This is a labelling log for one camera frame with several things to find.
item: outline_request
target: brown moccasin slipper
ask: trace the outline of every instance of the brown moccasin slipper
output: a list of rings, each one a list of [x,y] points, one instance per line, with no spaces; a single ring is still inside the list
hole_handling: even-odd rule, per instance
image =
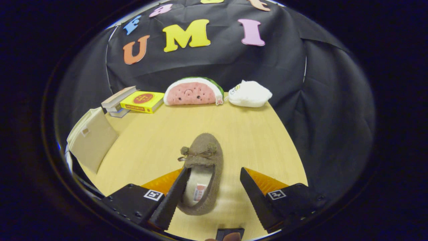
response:
[[[190,169],[189,180],[178,208],[188,215],[209,213],[215,205],[223,170],[223,152],[217,139],[203,133],[190,148],[183,147],[179,161]]]

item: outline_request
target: pink letter i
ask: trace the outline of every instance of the pink letter i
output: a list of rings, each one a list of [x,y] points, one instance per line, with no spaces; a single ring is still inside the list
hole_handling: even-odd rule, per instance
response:
[[[243,44],[264,46],[265,42],[260,38],[259,21],[251,19],[238,19],[244,27],[244,38],[241,40]]]

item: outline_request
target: yellow letter m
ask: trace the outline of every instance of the yellow letter m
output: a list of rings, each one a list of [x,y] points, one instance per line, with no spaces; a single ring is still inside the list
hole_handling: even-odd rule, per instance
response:
[[[167,26],[163,29],[166,33],[166,47],[163,49],[165,52],[171,52],[178,49],[175,41],[182,47],[185,48],[189,42],[190,37],[192,41],[189,43],[190,47],[202,47],[211,44],[211,41],[207,39],[206,26],[209,23],[208,19],[198,19],[190,23],[186,31],[184,31],[178,25]]]

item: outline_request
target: plush toy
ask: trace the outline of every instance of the plush toy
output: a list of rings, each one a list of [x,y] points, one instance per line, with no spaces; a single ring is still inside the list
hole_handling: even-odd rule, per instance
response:
[[[217,199],[223,171],[223,151],[217,139],[209,133],[196,137],[190,148],[183,147],[179,161],[190,169],[189,180],[177,207],[188,215],[209,213]]]
[[[188,77],[172,83],[165,92],[165,105],[223,104],[224,91],[212,79]]]
[[[240,84],[229,90],[227,99],[230,103],[244,107],[262,107],[272,93],[255,81],[242,80]]]

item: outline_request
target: finger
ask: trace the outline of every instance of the finger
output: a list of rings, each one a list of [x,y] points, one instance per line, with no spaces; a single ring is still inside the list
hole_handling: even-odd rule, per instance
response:
[[[238,232],[229,233],[224,236],[223,241],[241,241],[241,234]]]

